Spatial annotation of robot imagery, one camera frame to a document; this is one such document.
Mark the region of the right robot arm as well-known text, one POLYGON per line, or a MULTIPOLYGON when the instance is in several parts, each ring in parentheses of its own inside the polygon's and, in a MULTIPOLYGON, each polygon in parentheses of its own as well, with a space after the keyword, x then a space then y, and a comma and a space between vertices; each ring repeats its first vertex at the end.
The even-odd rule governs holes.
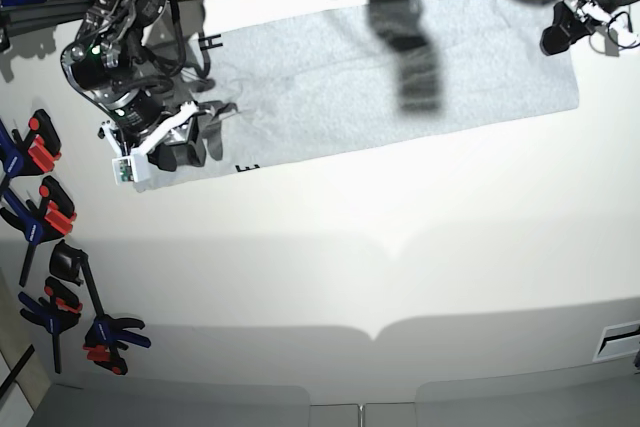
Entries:
POLYGON ((206 162, 200 126, 211 108, 192 93, 213 82, 187 40, 178 0, 94 0, 60 55, 70 86, 107 117, 98 136, 119 181, 206 162))

